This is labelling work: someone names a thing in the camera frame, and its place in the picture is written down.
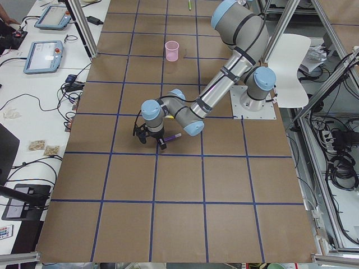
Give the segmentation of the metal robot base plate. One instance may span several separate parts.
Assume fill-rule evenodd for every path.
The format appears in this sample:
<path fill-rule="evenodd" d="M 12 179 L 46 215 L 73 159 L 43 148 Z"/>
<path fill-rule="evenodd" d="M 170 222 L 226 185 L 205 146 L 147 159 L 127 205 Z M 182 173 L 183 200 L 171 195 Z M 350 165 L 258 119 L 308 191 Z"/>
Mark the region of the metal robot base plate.
<path fill-rule="evenodd" d="M 230 88 L 234 119 L 276 120 L 274 105 L 268 92 L 264 100 L 252 100 L 247 95 L 247 86 L 234 85 Z"/>

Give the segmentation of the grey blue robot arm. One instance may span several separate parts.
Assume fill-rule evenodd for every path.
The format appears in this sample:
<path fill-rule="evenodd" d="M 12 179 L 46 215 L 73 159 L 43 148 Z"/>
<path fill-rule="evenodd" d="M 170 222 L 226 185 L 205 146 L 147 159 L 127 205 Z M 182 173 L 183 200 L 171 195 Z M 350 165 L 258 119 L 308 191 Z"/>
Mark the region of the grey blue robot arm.
<path fill-rule="evenodd" d="M 264 18 L 239 1 L 223 1 L 212 15 L 211 26 L 232 51 L 232 56 L 190 106 L 186 106 L 187 100 L 179 89 L 143 102 L 139 114 L 144 124 L 134 125 L 132 133 L 141 143 L 153 137 L 161 149 L 166 148 L 163 119 L 168 115 L 173 116 L 188 135 L 198 135 L 204 128 L 204 118 L 238 81 L 247 86 L 241 105 L 252 112 L 261 109 L 267 95 L 275 88 L 274 71 L 257 64 L 269 41 Z"/>

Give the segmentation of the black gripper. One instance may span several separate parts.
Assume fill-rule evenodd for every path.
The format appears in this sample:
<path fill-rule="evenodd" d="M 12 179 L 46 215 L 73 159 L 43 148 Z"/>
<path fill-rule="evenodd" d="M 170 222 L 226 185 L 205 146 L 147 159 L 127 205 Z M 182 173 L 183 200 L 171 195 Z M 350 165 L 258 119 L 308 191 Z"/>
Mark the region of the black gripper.
<path fill-rule="evenodd" d="M 139 138 L 139 141 L 142 144 L 146 144 L 146 138 L 152 137 L 157 140 L 157 143 L 161 149 L 166 149 L 167 144 L 164 140 L 164 127 L 161 128 L 160 131 L 152 132 L 149 130 L 149 128 L 142 124 L 141 126 L 138 126 L 137 124 L 134 125 L 134 136 L 137 136 Z"/>

